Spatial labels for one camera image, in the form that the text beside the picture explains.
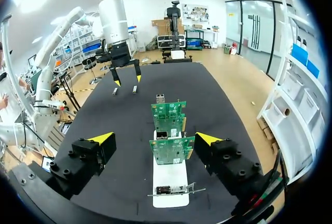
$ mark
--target cardboard box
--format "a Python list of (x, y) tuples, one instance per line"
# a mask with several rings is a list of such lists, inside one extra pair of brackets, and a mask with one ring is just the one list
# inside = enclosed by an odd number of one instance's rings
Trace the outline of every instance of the cardboard box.
[[(171, 27), (170, 27), (170, 20), (168, 20), (168, 19), (152, 20), (152, 26), (156, 26), (158, 28), (159, 36), (172, 35)], [(177, 20), (177, 27), (178, 27), (179, 34), (184, 35), (185, 29), (182, 25), (181, 19)]]
[(202, 24), (193, 24), (192, 27), (196, 28), (196, 29), (202, 29), (203, 25)]
[(265, 128), (263, 131), (265, 133), (265, 136), (266, 136), (267, 140), (271, 141), (271, 140), (274, 139), (274, 135), (271, 132), (270, 128)]
[(265, 119), (263, 119), (263, 118), (257, 119), (257, 122), (259, 124), (259, 127), (262, 130), (264, 130), (266, 127), (268, 127), (268, 124), (265, 122)]

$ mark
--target black table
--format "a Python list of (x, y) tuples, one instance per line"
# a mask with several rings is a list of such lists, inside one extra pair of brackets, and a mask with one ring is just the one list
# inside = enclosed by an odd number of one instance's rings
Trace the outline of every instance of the black table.
[(213, 175), (209, 176), (198, 156), (186, 161), (188, 183), (206, 188), (189, 196), (188, 206), (154, 208), (147, 194), (153, 188), (153, 153), (149, 140), (154, 123), (151, 104), (156, 94), (165, 94), (166, 102), (187, 101), (188, 136), (202, 132), (239, 143), (239, 150), (259, 162), (255, 148), (227, 96), (199, 63), (172, 63), (141, 67), (142, 80), (137, 94), (134, 68), (119, 69), (122, 86), (117, 95), (112, 75), (106, 74), (93, 90), (60, 146), (56, 160), (67, 156), (71, 143), (80, 137), (91, 138), (115, 132), (117, 151), (103, 173), (93, 177), (80, 195), (71, 201), (106, 216), (129, 220), (183, 221), (217, 223), (230, 217), (238, 202)]

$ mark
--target green circuit board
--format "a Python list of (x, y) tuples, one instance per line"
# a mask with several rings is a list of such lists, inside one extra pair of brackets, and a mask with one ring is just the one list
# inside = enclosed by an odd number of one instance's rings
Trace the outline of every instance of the green circuit board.
[(186, 124), (186, 115), (182, 113), (182, 108), (186, 107), (186, 102), (152, 104), (152, 114), (154, 117), (157, 132), (167, 132), (168, 137), (176, 137)]
[(159, 165), (177, 164), (189, 159), (194, 143), (195, 137), (150, 140), (152, 151)]

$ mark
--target blue bin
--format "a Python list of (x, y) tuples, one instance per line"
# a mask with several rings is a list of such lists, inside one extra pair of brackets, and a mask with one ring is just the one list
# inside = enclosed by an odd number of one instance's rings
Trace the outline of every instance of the blue bin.
[(318, 78), (320, 70), (310, 60), (308, 60), (307, 69), (313, 74), (314, 77)]
[(293, 44), (292, 56), (296, 58), (304, 66), (307, 65), (308, 52), (306, 52), (304, 49), (297, 46), (296, 44)]
[(86, 47), (85, 49), (82, 50), (83, 53), (89, 52), (90, 50), (97, 49), (101, 46), (101, 43), (91, 45), (89, 47)]

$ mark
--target stool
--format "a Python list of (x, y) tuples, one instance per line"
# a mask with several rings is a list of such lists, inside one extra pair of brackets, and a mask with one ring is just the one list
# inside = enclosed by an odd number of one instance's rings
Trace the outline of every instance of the stool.
[(101, 77), (96, 77), (93, 72), (93, 68), (96, 66), (95, 57), (86, 58), (82, 61), (82, 64), (84, 65), (84, 70), (91, 69), (91, 72), (93, 74), (93, 79), (89, 82), (90, 85), (97, 84), (99, 81), (102, 80)]

